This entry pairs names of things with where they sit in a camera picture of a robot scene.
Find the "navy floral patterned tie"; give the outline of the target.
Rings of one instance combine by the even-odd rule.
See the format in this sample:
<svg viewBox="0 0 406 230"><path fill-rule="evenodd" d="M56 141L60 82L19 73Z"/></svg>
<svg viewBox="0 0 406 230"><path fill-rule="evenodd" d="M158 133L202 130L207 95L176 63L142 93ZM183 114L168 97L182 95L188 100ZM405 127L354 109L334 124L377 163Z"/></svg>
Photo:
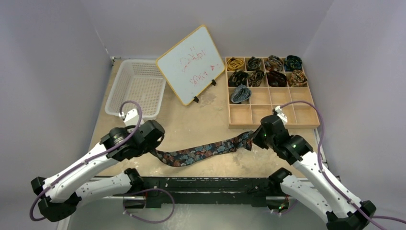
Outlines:
<svg viewBox="0 0 406 230"><path fill-rule="evenodd" d="M177 151L152 150L150 153L158 158L162 163L170 167L184 167L217 155L236 152L239 149L252 150L253 131L247 131L236 137L205 144L189 149Z"/></svg>

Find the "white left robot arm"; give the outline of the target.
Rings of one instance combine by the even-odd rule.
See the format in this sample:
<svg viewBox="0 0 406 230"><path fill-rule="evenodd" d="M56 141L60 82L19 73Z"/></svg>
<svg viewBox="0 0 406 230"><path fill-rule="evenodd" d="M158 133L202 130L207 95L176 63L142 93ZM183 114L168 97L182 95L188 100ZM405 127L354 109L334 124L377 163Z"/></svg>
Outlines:
<svg viewBox="0 0 406 230"><path fill-rule="evenodd" d="M31 186L37 198L30 208L31 220L37 220L35 207L42 214L39 220L58 222L92 201L112 195L139 195L144 182L136 169L128 168L116 176L94 182L91 179L123 160L154 150L164 135L164 128L156 120L148 120L140 126L115 127L90 152L63 171L48 178L34 178Z"/></svg>

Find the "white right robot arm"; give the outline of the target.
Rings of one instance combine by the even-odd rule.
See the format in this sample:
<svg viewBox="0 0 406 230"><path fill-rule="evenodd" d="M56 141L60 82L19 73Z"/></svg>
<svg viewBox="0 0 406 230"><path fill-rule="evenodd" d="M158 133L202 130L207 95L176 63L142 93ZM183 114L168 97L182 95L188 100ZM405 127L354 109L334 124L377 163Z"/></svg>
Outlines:
<svg viewBox="0 0 406 230"><path fill-rule="evenodd" d="M289 170L280 168L269 176L270 191L292 196L316 213L329 230L364 229L371 222L376 206L350 192L329 170L320 169L311 145L302 136L289 134L284 121L278 115L262 118L252 142L262 149L271 148L311 185L303 184Z"/></svg>

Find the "wooden compartment tray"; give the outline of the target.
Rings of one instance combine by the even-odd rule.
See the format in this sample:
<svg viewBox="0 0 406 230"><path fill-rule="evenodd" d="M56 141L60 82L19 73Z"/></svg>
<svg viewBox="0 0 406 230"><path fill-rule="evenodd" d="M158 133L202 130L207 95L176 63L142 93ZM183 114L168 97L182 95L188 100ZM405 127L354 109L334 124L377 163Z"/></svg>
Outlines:
<svg viewBox="0 0 406 230"><path fill-rule="evenodd" d="M228 101L230 129L253 129L260 125L260 120L272 114L272 110L286 103L294 102L282 109L287 116L288 129L316 129L320 126L317 112L310 106L313 97L307 84L301 87L292 87L289 84L283 87L273 87L268 83L268 70L264 65L268 59L261 57L260 69L265 75L258 86L250 86L251 96L241 103Z"/></svg>

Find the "grey rolled tie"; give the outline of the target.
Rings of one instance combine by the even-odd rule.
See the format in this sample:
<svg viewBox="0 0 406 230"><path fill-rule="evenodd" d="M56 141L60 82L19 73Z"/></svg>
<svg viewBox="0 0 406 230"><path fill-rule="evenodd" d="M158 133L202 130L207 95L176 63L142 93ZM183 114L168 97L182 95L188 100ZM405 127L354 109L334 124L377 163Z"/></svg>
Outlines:
<svg viewBox="0 0 406 230"><path fill-rule="evenodd" d="M230 102L240 104L252 96L252 91L244 84L237 86L230 94Z"/></svg>

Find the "white plastic basket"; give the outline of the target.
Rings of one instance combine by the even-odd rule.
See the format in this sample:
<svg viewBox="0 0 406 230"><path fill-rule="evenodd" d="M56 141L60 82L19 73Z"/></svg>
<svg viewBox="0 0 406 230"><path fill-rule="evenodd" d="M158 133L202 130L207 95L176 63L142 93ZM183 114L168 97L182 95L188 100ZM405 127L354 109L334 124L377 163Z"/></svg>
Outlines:
<svg viewBox="0 0 406 230"><path fill-rule="evenodd" d="M166 80L151 59L124 60L116 73L105 112L118 116L123 102L136 101L144 120L156 119L160 112Z"/></svg>

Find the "dark maroon rolled tie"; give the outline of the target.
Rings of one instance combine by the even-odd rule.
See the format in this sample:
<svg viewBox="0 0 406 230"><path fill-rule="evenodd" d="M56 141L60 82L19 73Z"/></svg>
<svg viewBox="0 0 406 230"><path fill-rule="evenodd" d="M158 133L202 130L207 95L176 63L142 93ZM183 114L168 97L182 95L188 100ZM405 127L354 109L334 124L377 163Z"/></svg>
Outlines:
<svg viewBox="0 0 406 230"><path fill-rule="evenodd" d="M281 72L268 72L267 81L271 87L287 87L287 77Z"/></svg>

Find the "dark olive rolled tie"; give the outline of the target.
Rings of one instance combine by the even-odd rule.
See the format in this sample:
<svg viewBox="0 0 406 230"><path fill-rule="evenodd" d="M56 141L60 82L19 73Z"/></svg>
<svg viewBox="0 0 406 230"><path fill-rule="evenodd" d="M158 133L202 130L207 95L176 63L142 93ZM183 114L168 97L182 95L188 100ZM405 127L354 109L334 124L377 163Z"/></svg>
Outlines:
<svg viewBox="0 0 406 230"><path fill-rule="evenodd" d="M248 77L248 86L249 87L259 87L263 80L265 72L262 70L255 70Z"/></svg>

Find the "orange brown rolled tie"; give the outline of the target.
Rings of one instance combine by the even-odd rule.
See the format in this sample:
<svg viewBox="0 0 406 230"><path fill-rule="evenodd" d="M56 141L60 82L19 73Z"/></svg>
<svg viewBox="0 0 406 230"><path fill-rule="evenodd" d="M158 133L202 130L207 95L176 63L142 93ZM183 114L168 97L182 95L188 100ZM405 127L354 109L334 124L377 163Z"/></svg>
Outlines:
<svg viewBox="0 0 406 230"><path fill-rule="evenodd" d="M307 77L302 70L293 70L287 82L291 87L303 87L307 84Z"/></svg>

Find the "black gold rolled tie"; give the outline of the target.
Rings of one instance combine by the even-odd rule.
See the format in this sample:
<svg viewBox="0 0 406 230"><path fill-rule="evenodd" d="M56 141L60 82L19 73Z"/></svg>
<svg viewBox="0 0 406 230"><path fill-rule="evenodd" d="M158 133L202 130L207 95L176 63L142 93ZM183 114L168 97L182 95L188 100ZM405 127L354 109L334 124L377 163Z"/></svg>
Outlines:
<svg viewBox="0 0 406 230"><path fill-rule="evenodd" d="M241 69L235 70L228 79L229 87L247 86L249 74Z"/></svg>

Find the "brown patterned rolled tie top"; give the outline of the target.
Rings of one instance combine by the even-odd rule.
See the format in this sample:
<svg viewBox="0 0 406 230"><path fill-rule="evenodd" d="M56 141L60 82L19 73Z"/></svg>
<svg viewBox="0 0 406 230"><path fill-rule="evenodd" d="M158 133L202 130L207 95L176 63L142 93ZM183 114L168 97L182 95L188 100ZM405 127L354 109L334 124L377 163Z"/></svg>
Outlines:
<svg viewBox="0 0 406 230"><path fill-rule="evenodd" d="M264 62L264 65L267 71L282 71L284 67L284 61L278 56L270 55Z"/></svg>

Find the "teal dark rolled tie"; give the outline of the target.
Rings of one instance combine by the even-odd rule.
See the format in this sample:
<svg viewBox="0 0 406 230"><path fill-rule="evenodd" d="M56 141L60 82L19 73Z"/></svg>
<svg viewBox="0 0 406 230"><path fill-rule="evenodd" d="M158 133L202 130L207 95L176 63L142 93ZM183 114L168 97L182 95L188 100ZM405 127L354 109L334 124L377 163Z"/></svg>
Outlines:
<svg viewBox="0 0 406 230"><path fill-rule="evenodd" d="M288 55L284 61L285 71L301 70L303 67L303 61L300 57L294 55Z"/></svg>

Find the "yellow rolled tie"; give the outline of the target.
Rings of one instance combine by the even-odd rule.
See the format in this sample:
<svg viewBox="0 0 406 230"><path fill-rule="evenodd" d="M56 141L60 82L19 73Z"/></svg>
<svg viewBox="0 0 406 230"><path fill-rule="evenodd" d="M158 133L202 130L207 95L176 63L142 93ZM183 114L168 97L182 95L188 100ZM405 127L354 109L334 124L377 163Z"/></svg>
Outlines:
<svg viewBox="0 0 406 230"><path fill-rule="evenodd" d="M242 70L245 71L245 60L242 57L227 57L226 58L226 70L227 71L236 71Z"/></svg>

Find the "white board with yellow frame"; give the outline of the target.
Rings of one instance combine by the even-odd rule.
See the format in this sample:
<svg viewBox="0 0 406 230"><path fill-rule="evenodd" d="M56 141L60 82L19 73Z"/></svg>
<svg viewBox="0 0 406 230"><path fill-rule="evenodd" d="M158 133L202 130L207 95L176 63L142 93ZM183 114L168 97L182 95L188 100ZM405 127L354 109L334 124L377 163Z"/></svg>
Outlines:
<svg viewBox="0 0 406 230"><path fill-rule="evenodd" d="M226 70L204 24L157 58L156 66L184 106L198 101L197 97Z"/></svg>

